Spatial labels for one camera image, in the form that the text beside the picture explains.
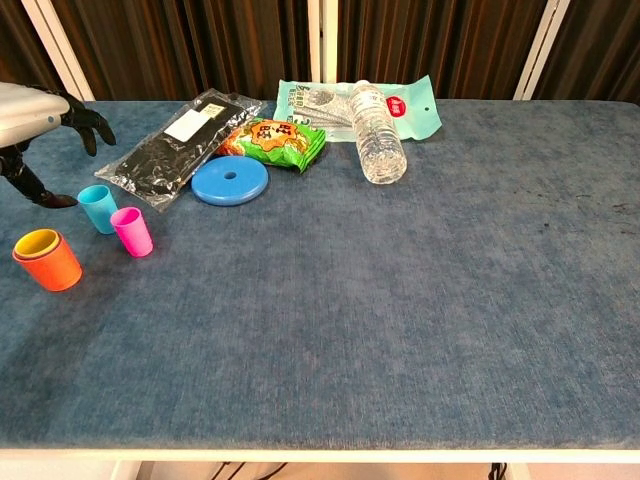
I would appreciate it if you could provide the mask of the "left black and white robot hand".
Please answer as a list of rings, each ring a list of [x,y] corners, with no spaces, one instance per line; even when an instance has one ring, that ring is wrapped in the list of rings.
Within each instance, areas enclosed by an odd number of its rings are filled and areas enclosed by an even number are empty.
[[[60,126],[75,130],[90,156],[97,154],[97,137],[108,145],[116,143],[108,121],[67,91],[1,84],[1,176],[32,203],[48,209],[69,208],[77,200],[49,191],[24,163],[23,153],[35,138]]]

